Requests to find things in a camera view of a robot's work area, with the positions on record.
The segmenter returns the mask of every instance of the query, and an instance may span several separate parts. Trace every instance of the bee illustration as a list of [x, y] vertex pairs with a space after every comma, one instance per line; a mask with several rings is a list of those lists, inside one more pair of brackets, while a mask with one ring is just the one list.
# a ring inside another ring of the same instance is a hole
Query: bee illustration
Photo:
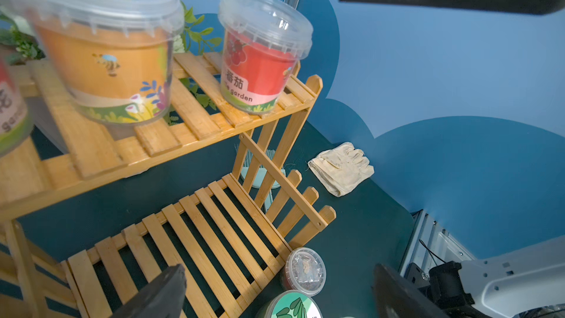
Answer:
[[92, 54], [92, 56], [96, 58], [99, 64], [104, 65], [109, 76], [117, 76], [116, 70], [120, 67], [120, 64], [118, 64], [116, 57], [110, 54]]

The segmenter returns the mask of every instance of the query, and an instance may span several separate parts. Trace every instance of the wooden shelf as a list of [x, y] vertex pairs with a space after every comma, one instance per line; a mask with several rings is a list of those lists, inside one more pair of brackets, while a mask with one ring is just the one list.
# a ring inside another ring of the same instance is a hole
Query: wooden shelf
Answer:
[[[224, 190], [229, 190], [232, 196], [228, 196], [228, 192]], [[312, 194], [312, 192], [315, 193], [315, 190], [308, 188], [307, 192]], [[239, 203], [245, 209], [244, 211], [253, 220], [262, 236], [274, 247], [277, 254], [272, 254], [258, 233], [253, 230], [250, 223], [244, 218], [236, 203]], [[203, 205], [203, 210], [197, 208], [196, 205], [198, 204]], [[231, 217], [253, 250], [257, 252], [267, 266], [265, 269], [262, 269], [260, 266], [261, 260], [258, 262], [254, 258], [250, 248], [243, 243], [242, 238], [239, 237], [230, 225], [220, 208], [223, 208], [224, 212]], [[215, 226], [221, 230], [221, 234], [216, 233], [212, 229], [203, 216], [203, 212], [209, 214]], [[192, 233], [187, 227], [187, 223], [180, 216], [182, 213], [187, 214], [190, 222], [196, 227], [196, 233]], [[329, 206], [323, 208], [320, 214], [327, 223], [331, 223], [335, 219], [335, 211]], [[286, 224], [292, 222], [289, 230], [298, 223], [300, 217], [297, 218], [292, 211], [288, 214], [284, 222]], [[198, 268], [198, 272], [200, 272], [220, 303], [223, 313], [219, 318], [237, 318], [240, 316], [285, 265], [286, 258], [290, 255], [290, 252], [294, 248], [306, 244], [313, 235], [318, 233], [315, 228], [306, 226], [290, 241], [291, 245], [289, 245], [280, 233], [281, 228], [276, 229], [272, 225], [272, 222], [253, 202], [233, 174], [228, 174], [222, 177], [221, 180], [210, 183], [208, 187], [197, 190], [195, 194], [182, 198], [178, 203], [165, 207], [157, 214], [145, 217], [140, 223], [128, 226], [116, 236], [107, 237], [98, 242], [93, 248], [81, 251], [67, 260], [73, 272], [71, 282], [76, 283], [80, 297], [84, 301], [84, 306], [90, 317], [107, 317], [111, 313], [104, 290], [95, 273], [94, 264], [102, 261], [102, 265], [105, 267], [106, 272], [108, 272], [110, 281], [122, 303], [127, 302], [135, 295], [137, 288], [118, 252], [120, 249], [129, 246], [148, 282], [159, 275], [159, 265], [143, 239], [143, 236], [149, 235], [157, 245], [167, 265], [180, 264], [184, 266], [187, 279], [185, 295], [196, 315], [200, 318], [217, 318], [215, 312], [219, 307], [212, 307], [209, 300], [203, 294], [203, 290], [198, 287], [179, 251], [171, 242], [170, 235], [163, 229], [165, 223], [171, 225], [175, 233], [173, 236], [180, 240], [184, 251], [190, 256], [192, 262]], [[235, 259], [237, 258], [232, 258], [218, 236], [226, 239], [236, 253], [236, 257], [239, 258], [247, 271], [249, 271], [250, 278], [244, 275], [242, 269], [236, 264]], [[229, 284], [222, 280], [220, 274], [196, 240], [196, 237], [201, 237], [206, 242], [207, 247], [227, 273], [237, 292], [230, 291], [228, 288]]]
[[[116, 292], [122, 303], [137, 294], [120, 253], [128, 247], [147, 282], [160, 274], [161, 257], [166, 265], [182, 265], [187, 280], [185, 296], [199, 318], [237, 318], [277, 275], [290, 252], [307, 244], [335, 219], [330, 206], [314, 209], [318, 199], [314, 188], [308, 187], [303, 193], [297, 190], [302, 180], [297, 170], [288, 176], [280, 171], [321, 92], [321, 79], [315, 75], [302, 83], [296, 78], [298, 64], [275, 109], [253, 116], [222, 98], [213, 77], [221, 59], [218, 53], [204, 57], [175, 55], [172, 104], [185, 123], [168, 126], [161, 119], [134, 127], [136, 136], [121, 140], [113, 140], [105, 126], [76, 112], [48, 60], [12, 67], [11, 74], [25, 96], [45, 99], [69, 154], [41, 161], [28, 138], [0, 159], [0, 244], [8, 245], [11, 252], [11, 256], [0, 252], [0, 279], [20, 286], [23, 296], [19, 300], [0, 294], [5, 315], [69, 318], [49, 310], [48, 297], [78, 309], [82, 318], [108, 318], [112, 310], [105, 292]], [[179, 81], [185, 77], [194, 79], [216, 104], [218, 113], [209, 115], [200, 106]], [[265, 151], [279, 119], [289, 115], [270, 159]], [[255, 143], [251, 137], [261, 125], [264, 127]], [[231, 173], [62, 263], [27, 240], [14, 220], [236, 135], [240, 147]], [[240, 184], [247, 152], [252, 158], [246, 180]], [[255, 199], [251, 199], [251, 183], [261, 165], [267, 173]], [[271, 208], [263, 213], [261, 206], [275, 181], [281, 188]], [[294, 205], [283, 214], [290, 200]], [[308, 220], [306, 225], [292, 231], [303, 217]], [[275, 228], [273, 222], [278, 218], [282, 220]], [[173, 233], [165, 230], [166, 223]], [[291, 231], [296, 234], [287, 241], [285, 237]], [[152, 241], [160, 254], [153, 253], [146, 241]], [[183, 258], [194, 265], [187, 265]], [[113, 287], [99, 281], [95, 266], [101, 265]], [[38, 271], [37, 266], [50, 275]], [[184, 312], [180, 318], [186, 318]]]
[[[219, 53], [206, 53], [204, 57], [176, 54], [172, 104], [185, 123], [168, 126], [158, 120], [135, 127], [136, 136], [122, 140], [113, 140], [105, 126], [74, 110], [48, 60], [11, 67], [24, 96], [44, 97], [69, 154], [41, 161], [33, 143], [27, 140], [0, 159], [0, 221], [20, 217], [279, 118], [309, 110], [322, 88], [317, 76], [306, 84], [293, 76], [271, 113], [249, 115], [222, 98], [213, 77], [218, 73], [215, 68], [218, 61], [221, 61]], [[178, 80], [188, 76], [215, 102], [219, 113], [209, 115]]]

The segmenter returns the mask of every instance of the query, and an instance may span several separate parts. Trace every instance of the plastic container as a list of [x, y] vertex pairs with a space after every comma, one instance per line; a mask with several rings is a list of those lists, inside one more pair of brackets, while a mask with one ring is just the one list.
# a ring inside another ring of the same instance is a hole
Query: plastic container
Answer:
[[224, 98], [245, 112], [268, 113], [312, 47], [312, 24], [280, 0], [222, 0], [218, 19], [225, 27]]
[[325, 265], [320, 255], [306, 247], [292, 251], [280, 274], [283, 288], [298, 290], [307, 296], [320, 293], [324, 288], [325, 277]]
[[322, 318], [320, 308], [305, 294], [286, 291], [265, 304], [255, 318]]
[[0, 1], [32, 24], [82, 114], [122, 125], [166, 113], [180, 0]]
[[0, 61], [0, 126], [0, 158], [21, 144], [33, 129], [28, 107], [3, 61]]

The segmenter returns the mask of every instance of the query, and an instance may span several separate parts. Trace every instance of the beige glove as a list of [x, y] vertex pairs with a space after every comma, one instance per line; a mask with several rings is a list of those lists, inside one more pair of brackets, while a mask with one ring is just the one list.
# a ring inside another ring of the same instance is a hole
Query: beige glove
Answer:
[[320, 152], [308, 161], [308, 166], [324, 187], [335, 196], [343, 196], [375, 173], [363, 150], [350, 142], [335, 149]]

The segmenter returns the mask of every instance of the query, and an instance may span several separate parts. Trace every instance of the red label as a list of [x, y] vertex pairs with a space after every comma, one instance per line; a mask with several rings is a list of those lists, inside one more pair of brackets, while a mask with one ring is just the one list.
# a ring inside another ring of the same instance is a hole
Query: red label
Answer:
[[230, 32], [226, 32], [223, 57], [222, 84], [231, 96], [248, 106], [275, 100], [297, 61], [289, 53], [255, 42], [244, 43]]

